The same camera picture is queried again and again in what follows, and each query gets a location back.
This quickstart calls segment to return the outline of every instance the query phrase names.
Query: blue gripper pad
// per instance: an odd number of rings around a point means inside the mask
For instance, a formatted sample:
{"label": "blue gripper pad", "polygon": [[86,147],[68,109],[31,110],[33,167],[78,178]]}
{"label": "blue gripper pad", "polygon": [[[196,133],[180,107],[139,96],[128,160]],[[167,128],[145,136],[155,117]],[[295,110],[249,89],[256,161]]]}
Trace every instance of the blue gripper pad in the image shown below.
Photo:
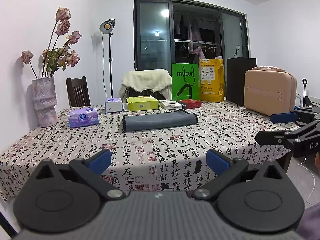
{"label": "blue gripper pad", "polygon": [[270,116],[270,121],[272,123],[285,123],[285,122],[295,122],[298,120],[298,115],[295,112],[273,114]]}
{"label": "blue gripper pad", "polygon": [[217,176],[230,169],[232,163],[231,159],[214,149],[209,149],[206,155],[206,161],[209,168],[217,174]]}
{"label": "blue gripper pad", "polygon": [[90,162],[86,166],[89,170],[101,175],[111,164],[111,152],[108,149],[102,150],[88,160]]}

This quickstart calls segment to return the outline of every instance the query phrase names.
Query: beige suitcase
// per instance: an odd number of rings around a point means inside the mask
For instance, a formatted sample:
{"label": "beige suitcase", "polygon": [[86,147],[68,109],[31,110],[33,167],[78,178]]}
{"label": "beige suitcase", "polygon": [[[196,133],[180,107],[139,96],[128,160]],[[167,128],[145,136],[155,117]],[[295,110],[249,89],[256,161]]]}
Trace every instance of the beige suitcase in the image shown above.
{"label": "beige suitcase", "polygon": [[248,70],[244,76],[244,105],[272,115],[294,109],[297,80],[286,72]]}

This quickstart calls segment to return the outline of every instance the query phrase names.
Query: table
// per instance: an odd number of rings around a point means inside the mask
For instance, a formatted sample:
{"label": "table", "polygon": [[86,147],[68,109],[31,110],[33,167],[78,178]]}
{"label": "table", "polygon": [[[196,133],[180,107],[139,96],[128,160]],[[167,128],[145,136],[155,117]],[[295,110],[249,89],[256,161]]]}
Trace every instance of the table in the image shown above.
{"label": "table", "polygon": [[[249,163],[277,159],[289,150],[283,146],[260,146],[259,130],[295,130],[294,124],[272,124],[269,117],[228,101],[203,102],[189,109],[198,116],[196,125],[169,129],[123,132],[124,113],[105,114],[98,109],[98,125],[69,128],[68,112],[57,114],[59,122],[37,127],[0,155],[0,196],[4,201],[18,194],[37,164],[44,158],[68,163],[89,158],[101,149],[112,152],[111,166],[103,179],[121,190],[193,190],[213,179],[205,154],[214,148],[229,158],[242,157]],[[153,114],[167,110],[126,113]]]}

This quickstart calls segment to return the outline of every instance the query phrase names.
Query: vase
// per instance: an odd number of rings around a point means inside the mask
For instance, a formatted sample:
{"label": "vase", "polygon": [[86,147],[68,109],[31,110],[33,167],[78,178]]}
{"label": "vase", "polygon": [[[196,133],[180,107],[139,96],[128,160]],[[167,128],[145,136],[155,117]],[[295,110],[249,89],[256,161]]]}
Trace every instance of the vase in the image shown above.
{"label": "vase", "polygon": [[32,99],[40,127],[49,127],[58,122],[54,106],[58,103],[54,89],[54,77],[32,80]]}

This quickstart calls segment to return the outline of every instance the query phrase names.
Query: white box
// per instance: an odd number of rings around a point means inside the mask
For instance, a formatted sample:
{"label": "white box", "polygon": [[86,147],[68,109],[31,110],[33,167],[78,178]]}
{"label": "white box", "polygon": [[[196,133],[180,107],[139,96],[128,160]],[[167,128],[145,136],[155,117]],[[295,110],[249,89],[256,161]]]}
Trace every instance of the white box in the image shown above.
{"label": "white box", "polygon": [[121,98],[107,98],[104,102],[106,113],[122,112]]}
{"label": "white box", "polygon": [[182,104],[179,104],[177,101],[162,101],[160,104],[165,110],[182,109]]}

